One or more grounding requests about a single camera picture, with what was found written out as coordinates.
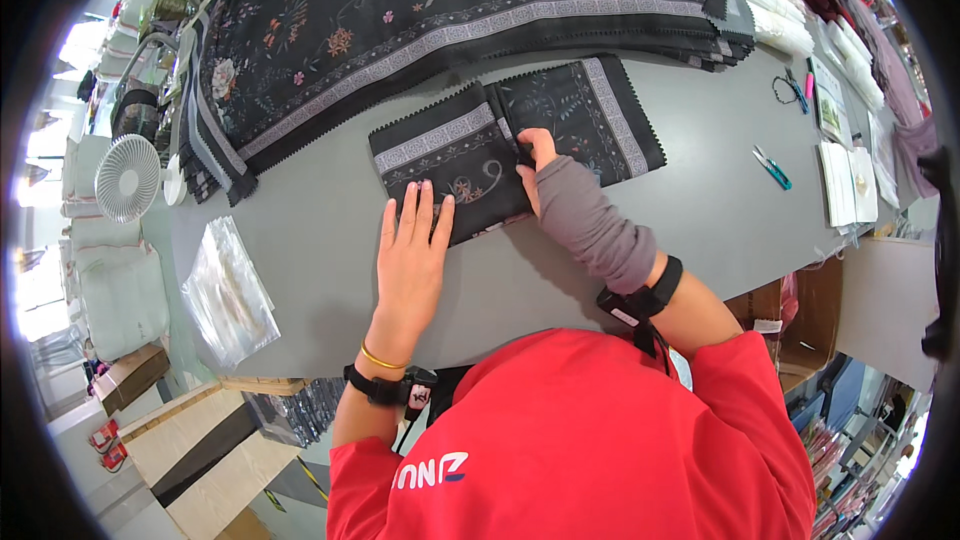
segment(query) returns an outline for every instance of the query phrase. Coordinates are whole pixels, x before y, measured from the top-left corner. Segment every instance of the purple fabric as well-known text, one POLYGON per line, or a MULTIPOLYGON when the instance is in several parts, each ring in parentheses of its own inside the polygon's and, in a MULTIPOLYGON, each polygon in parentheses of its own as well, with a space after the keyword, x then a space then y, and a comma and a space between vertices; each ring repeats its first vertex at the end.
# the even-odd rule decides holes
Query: purple fabric
POLYGON ((921 174, 920 166, 917 164, 918 157, 930 154, 940 147, 940 142, 937 141, 937 126, 933 122, 933 117, 929 116, 919 125, 913 127, 896 124, 894 126, 894 146, 896 148, 896 158, 899 159, 903 170, 909 174, 910 183, 917 194, 922 198, 939 195, 940 191, 921 174))
POLYGON ((536 173, 536 191, 540 227, 590 275, 617 294, 643 286, 657 258, 654 233, 620 216, 589 169, 561 155, 536 173))
POLYGON ((856 22, 857 34, 873 55, 873 76, 896 118, 904 126, 918 126, 924 120, 924 115, 917 102, 917 92, 910 82, 904 61, 883 33, 877 18, 860 0, 840 2, 856 22))

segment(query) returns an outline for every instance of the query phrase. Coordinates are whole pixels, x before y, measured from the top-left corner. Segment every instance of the white desk fan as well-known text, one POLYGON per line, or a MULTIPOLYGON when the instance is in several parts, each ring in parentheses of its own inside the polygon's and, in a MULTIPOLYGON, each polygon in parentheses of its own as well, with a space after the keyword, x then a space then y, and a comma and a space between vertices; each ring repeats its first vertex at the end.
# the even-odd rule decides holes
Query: white desk fan
POLYGON ((164 169, 150 140, 139 134, 125 134, 116 138, 103 155, 93 188, 106 217, 129 223, 147 213, 162 185, 168 197, 183 200, 184 177, 176 164, 164 169))

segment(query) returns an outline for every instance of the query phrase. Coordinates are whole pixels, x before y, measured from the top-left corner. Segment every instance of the gold bangle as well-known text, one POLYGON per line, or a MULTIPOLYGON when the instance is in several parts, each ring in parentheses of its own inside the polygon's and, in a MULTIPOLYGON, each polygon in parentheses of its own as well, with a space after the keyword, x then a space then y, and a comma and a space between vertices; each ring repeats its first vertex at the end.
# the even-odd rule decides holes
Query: gold bangle
POLYGON ((385 361, 385 360, 380 360, 380 359, 377 358, 376 356, 373 356, 372 354, 370 354, 370 351, 367 350, 367 341, 366 341, 366 339, 360 341, 360 352, 363 353, 363 356, 366 357, 367 359, 369 359, 369 360, 370 360, 371 362, 373 362, 374 364, 376 364, 376 365, 378 365, 378 366, 381 366, 381 367, 386 367, 387 369, 406 369, 407 366, 410 365, 410 360, 408 360, 407 362, 403 363, 402 365, 391 365, 391 364, 388 363, 387 361, 385 361))

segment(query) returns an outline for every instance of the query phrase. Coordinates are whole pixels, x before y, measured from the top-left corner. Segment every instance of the printed logo on shirt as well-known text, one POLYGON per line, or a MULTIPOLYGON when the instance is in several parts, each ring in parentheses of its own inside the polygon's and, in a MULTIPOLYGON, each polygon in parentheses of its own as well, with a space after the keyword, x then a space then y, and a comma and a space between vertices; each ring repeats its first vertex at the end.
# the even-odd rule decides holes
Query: printed logo on shirt
POLYGON ((467 452, 462 451, 448 452, 439 458, 438 463, 433 458, 428 461, 421 461, 418 465, 408 463, 401 469, 397 469, 396 473, 393 474, 393 484, 390 485, 390 489, 410 488, 413 490, 423 488, 424 485, 434 486, 444 482, 460 482, 466 474, 457 473, 457 470, 469 456, 467 452))

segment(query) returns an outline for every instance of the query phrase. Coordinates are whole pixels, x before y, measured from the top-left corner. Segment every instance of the finger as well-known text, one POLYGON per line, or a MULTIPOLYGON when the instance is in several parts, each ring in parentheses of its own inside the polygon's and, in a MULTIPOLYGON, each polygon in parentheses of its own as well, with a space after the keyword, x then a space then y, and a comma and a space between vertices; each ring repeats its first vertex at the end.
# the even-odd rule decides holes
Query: finger
POLYGON ((537 192, 537 173, 525 164, 516 166, 516 172, 523 182, 523 190, 527 191, 527 198, 530 199, 530 206, 533 207, 534 215, 540 216, 540 193, 537 192))
POLYGON ((414 242, 424 243, 430 240, 430 228, 433 226, 433 182, 423 180, 420 188, 419 207, 416 208, 416 226, 414 227, 414 242))
POLYGON ((527 128, 517 134, 516 139, 525 145, 534 146, 531 154, 536 162, 538 172, 557 158, 557 146, 553 141, 553 136, 543 127, 527 128))
POLYGON ((393 243, 409 245, 417 222, 417 182, 407 184, 407 193, 403 196, 403 210, 400 212, 400 227, 396 230, 393 243))
POLYGON ((430 247, 440 252, 446 251, 450 246, 450 233, 453 231, 453 195, 448 194, 443 197, 443 204, 439 207, 439 217, 437 218, 437 229, 433 231, 433 239, 430 240, 430 247))
POLYGON ((394 245, 395 227, 397 226, 397 199, 390 198, 383 210, 383 225, 380 228, 380 254, 394 245))

